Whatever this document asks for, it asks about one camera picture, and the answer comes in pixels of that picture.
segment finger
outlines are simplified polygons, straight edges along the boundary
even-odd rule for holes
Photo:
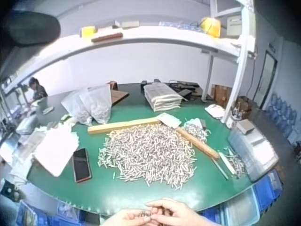
[[[151,209],[151,213],[152,213],[152,214],[157,214],[157,213],[158,213],[158,208],[157,208],[157,207],[153,207],[153,208]]]
[[[162,215],[163,214],[163,210],[162,210],[162,208],[159,208],[158,209],[158,215]]]
[[[163,197],[162,199],[169,200],[169,201],[173,201],[173,202],[177,202],[176,200],[173,200],[173,199],[167,198],[167,197]]]
[[[172,212],[177,212],[177,210],[178,210],[177,203],[175,203],[171,200],[165,200],[165,199],[148,202],[145,205],[152,206],[152,207],[163,207],[165,209],[171,210]]]
[[[169,210],[165,210],[164,211],[164,215],[170,217],[171,216],[170,211]]]
[[[151,213],[149,210],[139,210],[139,209],[129,209],[129,210],[122,210],[123,212],[125,212],[128,215],[134,215],[135,217],[138,217],[141,212],[147,212],[147,213]]]
[[[167,217],[164,215],[151,215],[151,219],[155,220],[161,224],[170,225],[170,226],[179,226],[181,225],[179,218]]]
[[[150,222],[150,217],[143,217],[143,218],[137,218],[134,220],[128,220],[126,226],[140,226],[145,225],[146,223]]]
[[[151,220],[149,223],[146,223],[145,226],[158,226],[159,223],[155,220]]]

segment yellow box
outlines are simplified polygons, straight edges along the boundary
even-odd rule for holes
[[[89,38],[95,34],[95,31],[96,31],[96,29],[94,26],[83,27],[83,28],[81,28],[80,36],[82,38]]]
[[[221,35],[221,22],[215,18],[205,17],[200,27],[209,35],[219,38]]]

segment person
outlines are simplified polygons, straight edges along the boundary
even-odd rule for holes
[[[29,87],[34,91],[33,93],[33,100],[30,103],[40,100],[43,97],[48,97],[48,94],[43,86],[40,85],[39,80],[36,78],[29,79]]]
[[[121,210],[104,223],[104,226],[219,226],[200,216],[186,204],[169,198],[146,203],[149,217],[139,217],[141,210]]]

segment woman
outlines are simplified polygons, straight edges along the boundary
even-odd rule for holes
[[[39,80],[37,80],[36,78],[33,78],[33,77],[30,78],[29,87],[34,91],[33,100],[31,102],[40,100],[44,97],[48,97],[48,94],[47,94],[45,88],[40,85]]]

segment hand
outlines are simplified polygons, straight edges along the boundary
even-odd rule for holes
[[[154,208],[163,208],[164,214],[153,214],[151,219],[158,223],[170,226],[215,226],[217,224],[209,221],[208,219],[200,216],[186,204],[177,202],[172,199],[163,198],[161,200],[148,202],[147,206]]]
[[[105,221],[103,226],[143,226],[151,221],[150,217],[138,217],[141,210],[121,210]]]

